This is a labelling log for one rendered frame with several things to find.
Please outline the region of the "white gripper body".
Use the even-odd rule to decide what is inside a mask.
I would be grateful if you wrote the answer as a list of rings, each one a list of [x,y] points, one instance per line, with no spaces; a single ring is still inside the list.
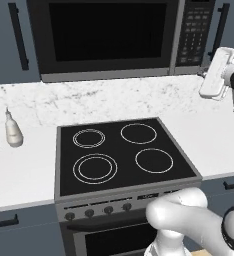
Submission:
[[[222,74],[233,54],[233,48],[220,47],[216,50],[199,90],[199,94],[202,98],[212,99],[220,96],[224,87]]]

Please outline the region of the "black oven door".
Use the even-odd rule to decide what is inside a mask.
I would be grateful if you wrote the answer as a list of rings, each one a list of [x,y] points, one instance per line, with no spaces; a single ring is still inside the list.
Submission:
[[[157,231],[148,222],[95,232],[69,230],[60,224],[66,256],[143,256]]]

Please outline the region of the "black glass hob stove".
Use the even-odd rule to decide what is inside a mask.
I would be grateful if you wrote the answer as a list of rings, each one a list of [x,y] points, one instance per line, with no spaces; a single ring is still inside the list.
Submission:
[[[59,224],[73,212],[76,220],[144,211],[149,202],[202,177],[163,122],[157,118],[91,123],[57,128],[54,201]]]

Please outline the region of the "grey-blue drawer front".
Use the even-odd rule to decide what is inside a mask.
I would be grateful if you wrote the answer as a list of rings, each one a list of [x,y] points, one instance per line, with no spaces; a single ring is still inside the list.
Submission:
[[[234,189],[225,190],[223,182],[234,183],[234,176],[205,180],[201,184],[201,190],[208,200],[208,209],[224,216],[225,212],[234,206]]]
[[[54,204],[0,212],[0,221],[18,215],[19,223],[0,228],[0,256],[65,256]]]

